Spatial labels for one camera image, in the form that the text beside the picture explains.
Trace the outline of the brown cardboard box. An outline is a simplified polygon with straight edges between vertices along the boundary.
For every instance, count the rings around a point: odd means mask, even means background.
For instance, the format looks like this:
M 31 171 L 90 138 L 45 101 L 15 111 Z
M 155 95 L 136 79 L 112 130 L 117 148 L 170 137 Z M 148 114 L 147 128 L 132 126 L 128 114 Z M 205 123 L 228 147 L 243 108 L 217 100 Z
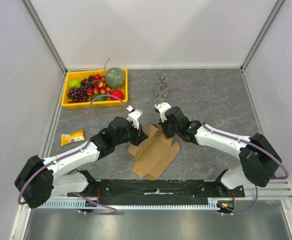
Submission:
M 128 155 L 134 160 L 132 171 L 140 178 L 155 181 L 180 151 L 178 142 L 166 138 L 158 124 L 150 124 L 144 131 L 148 138 L 139 146 L 131 145 Z

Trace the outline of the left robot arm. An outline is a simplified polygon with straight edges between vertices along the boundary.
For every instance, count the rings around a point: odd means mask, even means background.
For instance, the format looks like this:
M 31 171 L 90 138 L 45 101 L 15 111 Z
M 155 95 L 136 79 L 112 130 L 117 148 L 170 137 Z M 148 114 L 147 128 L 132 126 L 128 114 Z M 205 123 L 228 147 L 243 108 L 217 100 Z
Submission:
M 140 123 L 134 124 L 117 116 L 108 127 L 76 148 L 44 159 L 34 155 L 27 160 L 14 182 L 19 191 L 17 202 L 35 209 L 54 195 L 77 192 L 85 197 L 92 196 L 96 189 L 92 176 L 81 171 L 71 177 L 68 172 L 110 155 L 118 145 L 139 146 L 147 138 Z

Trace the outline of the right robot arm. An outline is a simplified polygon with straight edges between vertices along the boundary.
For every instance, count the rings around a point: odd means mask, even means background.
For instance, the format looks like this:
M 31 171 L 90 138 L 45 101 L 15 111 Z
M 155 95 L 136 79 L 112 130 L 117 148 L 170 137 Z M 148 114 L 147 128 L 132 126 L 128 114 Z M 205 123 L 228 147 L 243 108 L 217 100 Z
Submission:
M 226 169 L 218 176 L 214 189 L 221 197 L 248 183 L 264 188 L 279 168 L 281 159 L 262 134 L 249 137 L 219 131 L 198 120 L 190 121 L 177 106 L 166 102 L 155 108 L 166 138 L 178 136 L 185 142 L 212 147 L 240 160 L 239 167 Z

